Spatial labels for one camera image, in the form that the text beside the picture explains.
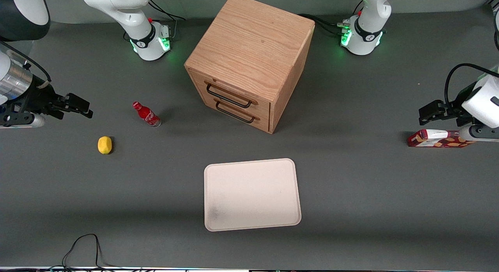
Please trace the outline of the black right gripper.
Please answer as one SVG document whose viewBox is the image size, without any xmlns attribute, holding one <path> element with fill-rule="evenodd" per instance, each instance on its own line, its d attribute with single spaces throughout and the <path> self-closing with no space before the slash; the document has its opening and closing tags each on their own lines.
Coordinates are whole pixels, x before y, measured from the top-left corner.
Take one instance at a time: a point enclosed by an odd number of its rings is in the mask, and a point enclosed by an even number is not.
<svg viewBox="0 0 499 272">
<path fill-rule="evenodd" d="M 90 110 L 88 101 L 73 93 L 68 93 L 64 98 L 56 94 L 51 85 L 42 89 L 34 85 L 31 86 L 18 97 L 18 102 L 20 103 L 18 119 L 22 120 L 31 119 L 30 114 L 43 114 L 61 120 L 64 118 L 65 112 L 77 113 L 86 118 L 93 117 L 93 111 Z"/>
</svg>

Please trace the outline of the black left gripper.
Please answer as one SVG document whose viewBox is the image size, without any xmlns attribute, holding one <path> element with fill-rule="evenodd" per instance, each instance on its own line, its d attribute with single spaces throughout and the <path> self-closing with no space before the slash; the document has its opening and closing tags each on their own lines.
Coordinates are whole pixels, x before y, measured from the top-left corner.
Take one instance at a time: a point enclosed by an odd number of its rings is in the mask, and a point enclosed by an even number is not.
<svg viewBox="0 0 499 272">
<path fill-rule="evenodd" d="M 432 101 L 419 109 L 419 125 L 424 126 L 432 121 L 454 118 L 456 118 L 458 127 L 476 124 L 475 118 L 463 108 L 464 101 L 471 96 L 475 85 L 475 83 L 468 85 L 457 94 L 454 101 L 449 101 L 449 84 L 446 83 L 444 85 L 444 102 Z"/>
</svg>

